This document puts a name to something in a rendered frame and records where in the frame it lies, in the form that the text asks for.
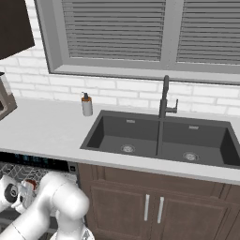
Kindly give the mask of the dark grey double sink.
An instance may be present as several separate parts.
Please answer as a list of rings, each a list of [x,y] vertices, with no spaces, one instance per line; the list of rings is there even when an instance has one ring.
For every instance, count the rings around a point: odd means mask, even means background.
[[[101,111],[81,148],[240,169],[240,142],[226,121]]]

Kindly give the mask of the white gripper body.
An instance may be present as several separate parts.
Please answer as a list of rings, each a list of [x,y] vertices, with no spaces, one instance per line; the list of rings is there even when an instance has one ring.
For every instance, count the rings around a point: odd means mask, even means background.
[[[18,195],[17,201],[11,205],[18,213],[22,214],[33,202],[36,194],[36,181],[32,179],[24,179],[17,184]]]

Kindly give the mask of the brown cupboard door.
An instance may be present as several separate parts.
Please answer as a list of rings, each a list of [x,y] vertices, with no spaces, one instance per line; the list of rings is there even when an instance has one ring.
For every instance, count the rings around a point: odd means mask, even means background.
[[[144,221],[145,194],[150,195],[148,220]],[[96,240],[150,240],[154,193],[140,187],[94,183],[90,187]]]
[[[158,224],[161,196],[164,206]],[[159,191],[155,197],[152,240],[227,240],[239,211],[238,205],[211,197]]]

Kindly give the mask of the dark grey tap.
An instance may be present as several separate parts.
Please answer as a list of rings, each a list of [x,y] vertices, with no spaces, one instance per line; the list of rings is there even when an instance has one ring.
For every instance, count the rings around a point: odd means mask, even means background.
[[[167,103],[168,103],[167,95],[168,95],[168,91],[169,91],[169,82],[170,82],[169,76],[165,75],[164,79],[163,79],[162,98],[160,100],[160,105],[159,105],[158,117],[160,119],[163,119],[166,116],[166,113],[177,113],[178,103],[175,103],[175,106],[173,108],[169,108],[167,106]]]

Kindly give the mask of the grey window blind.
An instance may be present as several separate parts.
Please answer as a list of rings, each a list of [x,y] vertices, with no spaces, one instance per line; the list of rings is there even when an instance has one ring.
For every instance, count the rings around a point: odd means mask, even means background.
[[[157,62],[166,0],[62,0],[69,55]]]
[[[240,65],[240,0],[184,0],[176,60]]]

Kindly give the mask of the brown and grey coffee machine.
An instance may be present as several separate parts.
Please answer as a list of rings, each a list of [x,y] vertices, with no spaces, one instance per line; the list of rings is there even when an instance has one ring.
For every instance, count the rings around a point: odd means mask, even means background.
[[[0,121],[17,108],[6,74],[0,72]]]

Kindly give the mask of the white soap dispenser orange collar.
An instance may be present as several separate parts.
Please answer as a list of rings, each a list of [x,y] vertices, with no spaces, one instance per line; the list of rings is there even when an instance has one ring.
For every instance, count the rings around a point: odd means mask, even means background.
[[[86,92],[83,92],[82,97],[82,113],[84,116],[91,116],[93,114],[92,99]]]

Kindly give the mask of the dark brown wall cupboard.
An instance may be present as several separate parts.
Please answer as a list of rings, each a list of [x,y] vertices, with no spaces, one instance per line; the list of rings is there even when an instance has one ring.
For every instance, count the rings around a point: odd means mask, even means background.
[[[34,46],[25,0],[0,0],[0,60]]]

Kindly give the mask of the grey window frame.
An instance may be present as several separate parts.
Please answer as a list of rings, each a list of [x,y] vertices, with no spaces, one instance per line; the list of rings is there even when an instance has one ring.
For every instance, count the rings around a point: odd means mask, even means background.
[[[35,0],[48,70],[52,74],[85,75],[173,82],[240,85],[240,65],[177,62],[184,0],[166,0],[161,58],[157,62],[69,55],[62,0]]]

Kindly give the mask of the dishwasher with black control panel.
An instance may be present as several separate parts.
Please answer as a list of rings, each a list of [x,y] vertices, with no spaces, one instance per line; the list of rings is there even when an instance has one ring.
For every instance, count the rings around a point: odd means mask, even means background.
[[[78,172],[76,170],[76,164],[69,164],[66,161],[62,160],[47,157],[29,156],[17,153],[0,152],[0,164],[1,163],[23,165],[33,168],[46,169],[49,172],[54,171],[61,173],[73,184],[76,184],[78,180],[76,175]],[[6,174],[0,172],[0,213],[11,207],[11,205],[17,201],[18,183],[21,182],[17,182],[14,178],[11,178]],[[36,187],[36,194],[38,194],[39,184],[37,184],[38,187]]]

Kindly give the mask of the brown panel under sink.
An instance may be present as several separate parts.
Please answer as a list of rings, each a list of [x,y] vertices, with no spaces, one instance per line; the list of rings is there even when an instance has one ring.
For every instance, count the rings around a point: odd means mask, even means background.
[[[218,195],[223,189],[221,183],[211,181],[188,179],[150,172],[137,172],[83,163],[79,164],[79,173],[82,180],[101,180],[205,196]]]

